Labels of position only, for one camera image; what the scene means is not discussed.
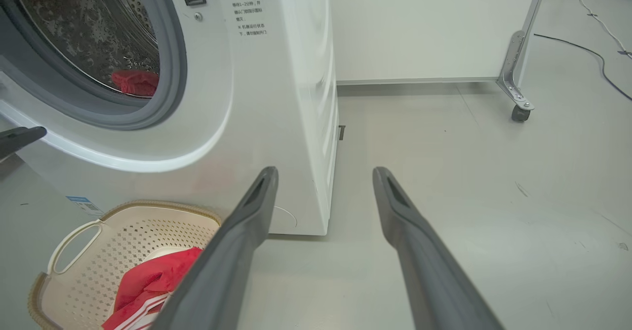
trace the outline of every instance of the caster wheel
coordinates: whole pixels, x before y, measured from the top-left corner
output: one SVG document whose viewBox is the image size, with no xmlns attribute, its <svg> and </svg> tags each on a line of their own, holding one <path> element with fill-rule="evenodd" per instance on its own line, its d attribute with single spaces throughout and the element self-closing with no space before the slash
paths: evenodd
<svg viewBox="0 0 632 330">
<path fill-rule="evenodd" d="M 526 121 L 529 118 L 529 114 L 531 110 L 520 109 L 518 105 L 515 105 L 514 111 L 512 112 L 512 120 L 513 121 Z"/>
</svg>

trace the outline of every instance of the laundry basket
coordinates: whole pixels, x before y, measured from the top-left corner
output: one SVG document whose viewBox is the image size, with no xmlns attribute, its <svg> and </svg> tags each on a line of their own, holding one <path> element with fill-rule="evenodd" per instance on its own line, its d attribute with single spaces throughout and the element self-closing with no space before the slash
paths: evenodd
<svg viewBox="0 0 632 330">
<path fill-rule="evenodd" d="M 80 226 L 57 246 L 29 295 L 29 314 L 44 329 L 101 329 L 117 296 L 120 279 L 132 267 L 160 255 L 206 247 L 221 225 L 196 206 L 138 200 Z M 68 266 L 59 256 L 81 233 L 97 227 L 92 240 Z"/>
</svg>

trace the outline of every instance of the red cloth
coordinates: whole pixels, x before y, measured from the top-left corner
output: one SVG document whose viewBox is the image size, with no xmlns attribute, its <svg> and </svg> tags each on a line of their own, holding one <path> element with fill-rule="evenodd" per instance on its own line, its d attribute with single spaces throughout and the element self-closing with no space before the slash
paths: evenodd
<svg viewBox="0 0 632 330">
<path fill-rule="evenodd" d="M 112 73 L 114 82 L 120 91 L 126 94 L 154 96 L 158 87 L 159 76 L 156 73 L 124 69 Z"/>
<path fill-rule="evenodd" d="M 130 318 L 146 314 L 145 308 L 151 309 L 148 310 L 151 314 L 156 311 L 152 309 L 156 305 L 162 307 L 165 298 L 176 289 L 201 252 L 198 247 L 193 247 L 140 263 L 127 271 L 120 281 L 114 313 L 102 325 L 104 330 L 115 330 L 122 324 L 133 322 L 135 319 Z"/>
</svg>

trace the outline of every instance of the white board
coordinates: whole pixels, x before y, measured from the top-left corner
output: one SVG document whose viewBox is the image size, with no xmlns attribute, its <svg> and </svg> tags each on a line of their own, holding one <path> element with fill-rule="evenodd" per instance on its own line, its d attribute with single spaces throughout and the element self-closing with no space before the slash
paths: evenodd
<svg viewBox="0 0 632 330">
<path fill-rule="evenodd" d="M 339 84 L 495 80 L 533 0 L 330 0 Z"/>
</svg>

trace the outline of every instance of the floor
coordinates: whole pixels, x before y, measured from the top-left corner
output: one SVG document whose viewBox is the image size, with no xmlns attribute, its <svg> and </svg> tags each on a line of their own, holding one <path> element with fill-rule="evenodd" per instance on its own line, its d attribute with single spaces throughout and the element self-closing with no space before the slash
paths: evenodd
<svg viewBox="0 0 632 330">
<path fill-rule="evenodd" d="M 632 0 L 584 0 L 632 49 Z M 619 55 L 577 0 L 544 0 L 536 33 Z M 493 84 L 340 87 L 329 235 L 272 236 L 255 252 L 242 330 L 412 329 L 371 170 L 394 173 L 508 330 L 628 329 L 632 323 L 632 102 L 591 54 L 533 38 L 529 121 Z M 26 294 L 55 245 L 87 217 L 28 166 L 0 186 L 0 328 L 36 328 Z"/>
</svg>

